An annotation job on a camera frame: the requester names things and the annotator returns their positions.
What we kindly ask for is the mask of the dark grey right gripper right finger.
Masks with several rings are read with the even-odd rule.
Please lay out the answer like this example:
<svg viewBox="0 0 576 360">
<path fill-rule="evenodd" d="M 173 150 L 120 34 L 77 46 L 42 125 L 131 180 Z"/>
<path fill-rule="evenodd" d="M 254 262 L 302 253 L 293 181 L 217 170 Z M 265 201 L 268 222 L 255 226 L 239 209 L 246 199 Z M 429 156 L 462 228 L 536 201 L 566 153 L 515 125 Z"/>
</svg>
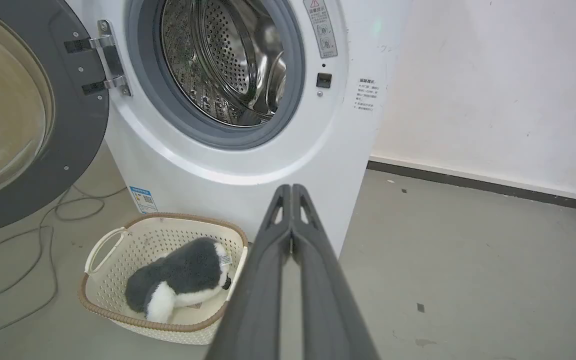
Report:
<svg viewBox="0 0 576 360">
<path fill-rule="evenodd" d="M 303 357 L 377 360 L 379 354 L 306 187 L 291 189 L 292 255 L 301 268 Z"/>
</svg>

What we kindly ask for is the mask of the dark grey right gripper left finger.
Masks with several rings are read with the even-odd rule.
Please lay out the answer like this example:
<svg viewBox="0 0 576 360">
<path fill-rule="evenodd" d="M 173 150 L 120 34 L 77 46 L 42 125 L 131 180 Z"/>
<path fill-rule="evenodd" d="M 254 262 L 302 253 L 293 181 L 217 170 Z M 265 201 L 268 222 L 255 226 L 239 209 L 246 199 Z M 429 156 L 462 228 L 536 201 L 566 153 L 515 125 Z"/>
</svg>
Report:
<svg viewBox="0 0 576 360">
<path fill-rule="evenodd" d="M 278 360 L 282 271 L 291 244 L 291 185 L 277 187 L 206 360 Z"/>
</svg>

